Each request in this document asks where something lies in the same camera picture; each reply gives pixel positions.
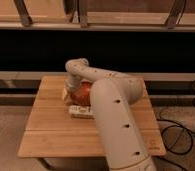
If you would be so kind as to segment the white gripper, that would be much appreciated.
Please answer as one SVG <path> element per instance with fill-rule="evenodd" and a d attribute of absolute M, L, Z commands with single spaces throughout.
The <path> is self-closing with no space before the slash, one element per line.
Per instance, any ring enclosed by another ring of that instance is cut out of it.
<path fill-rule="evenodd" d="M 79 88 L 79 86 L 80 86 L 79 81 L 74 81 L 74 82 L 67 81 L 62 91 L 62 100 L 65 101 L 68 98 L 69 94 L 71 92 L 76 91 Z"/>

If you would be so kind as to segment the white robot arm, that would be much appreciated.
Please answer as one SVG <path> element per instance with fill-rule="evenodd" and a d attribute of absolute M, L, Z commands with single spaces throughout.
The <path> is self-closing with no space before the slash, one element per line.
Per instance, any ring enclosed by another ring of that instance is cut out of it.
<path fill-rule="evenodd" d="M 131 105 L 143 94 L 140 80 L 121 72 L 89 66 L 85 58 L 65 64 L 66 90 L 92 82 L 90 104 L 110 171 L 157 171 L 135 122 Z"/>

